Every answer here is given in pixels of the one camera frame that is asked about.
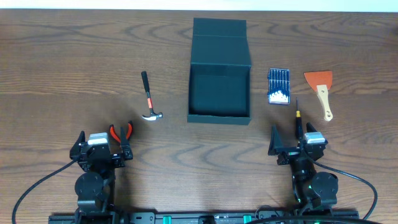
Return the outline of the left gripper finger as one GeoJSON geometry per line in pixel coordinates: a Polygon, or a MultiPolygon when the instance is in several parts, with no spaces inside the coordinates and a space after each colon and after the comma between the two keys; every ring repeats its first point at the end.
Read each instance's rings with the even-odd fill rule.
{"type": "Polygon", "coordinates": [[[84,144],[84,143],[85,143],[85,132],[81,131],[78,139],[75,141],[74,145],[70,149],[70,159],[71,160],[78,160],[79,158],[82,157],[81,144],[84,144]]]}
{"type": "Polygon", "coordinates": [[[120,135],[120,147],[122,150],[122,154],[125,160],[132,160],[133,154],[132,149],[129,143],[129,136],[128,133],[125,132],[124,128],[121,128],[121,135],[120,135]]]}

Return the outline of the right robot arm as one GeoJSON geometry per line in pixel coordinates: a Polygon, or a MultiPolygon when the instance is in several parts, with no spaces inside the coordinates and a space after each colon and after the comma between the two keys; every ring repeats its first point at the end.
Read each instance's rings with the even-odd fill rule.
{"type": "Polygon", "coordinates": [[[328,141],[307,123],[307,132],[299,126],[296,146],[285,147],[276,126],[272,127],[268,155],[277,156],[277,164],[288,165],[292,172],[292,188],[298,205],[296,215],[329,212],[337,203],[338,178],[329,172],[317,172],[315,162],[323,157],[328,141]]]}

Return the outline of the blue precision screwdriver set case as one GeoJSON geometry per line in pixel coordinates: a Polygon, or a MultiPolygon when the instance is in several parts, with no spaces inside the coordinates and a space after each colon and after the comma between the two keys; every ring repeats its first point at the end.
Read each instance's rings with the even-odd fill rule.
{"type": "Polygon", "coordinates": [[[268,73],[268,101],[274,105],[290,104],[290,70],[270,68],[268,73]]]}

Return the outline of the small claw hammer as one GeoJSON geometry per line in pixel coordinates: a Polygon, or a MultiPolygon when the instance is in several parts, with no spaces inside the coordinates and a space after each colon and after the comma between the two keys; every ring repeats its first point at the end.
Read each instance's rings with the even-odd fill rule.
{"type": "Polygon", "coordinates": [[[154,111],[152,98],[151,98],[151,95],[150,95],[150,87],[149,87],[149,80],[148,80],[148,77],[147,77],[147,72],[146,71],[141,72],[141,77],[142,77],[144,89],[145,89],[145,92],[146,92],[147,104],[148,104],[149,112],[150,112],[149,116],[142,115],[142,118],[144,120],[146,120],[146,121],[157,121],[157,120],[163,118],[164,116],[163,116],[162,113],[156,113],[154,111]]]}

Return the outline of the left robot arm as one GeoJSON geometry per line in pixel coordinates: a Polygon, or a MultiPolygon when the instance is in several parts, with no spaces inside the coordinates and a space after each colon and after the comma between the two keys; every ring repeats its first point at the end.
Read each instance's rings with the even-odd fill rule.
{"type": "Polygon", "coordinates": [[[129,143],[132,130],[132,122],[120,134],[110,125],[108,133],[92,134],[88,140],[82,131],[70,149],[70,159],[84,171],[75,182],[75,223],[129,223],[129,215],[115,207],[114,195],[115,170],[133,159],[129,143]]]}

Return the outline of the black yellow screwdriver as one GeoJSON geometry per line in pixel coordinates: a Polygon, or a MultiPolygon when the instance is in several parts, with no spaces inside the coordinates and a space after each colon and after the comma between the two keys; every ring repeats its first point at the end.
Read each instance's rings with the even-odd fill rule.
{"type": "Polygon", "coordinates": [[[303,126],[302,126],[302,117],[301,112],[299,110],[299,101],[296,98],[296,115],[295,115],[295,137],[301,141],[303,138],[303,126]]]}

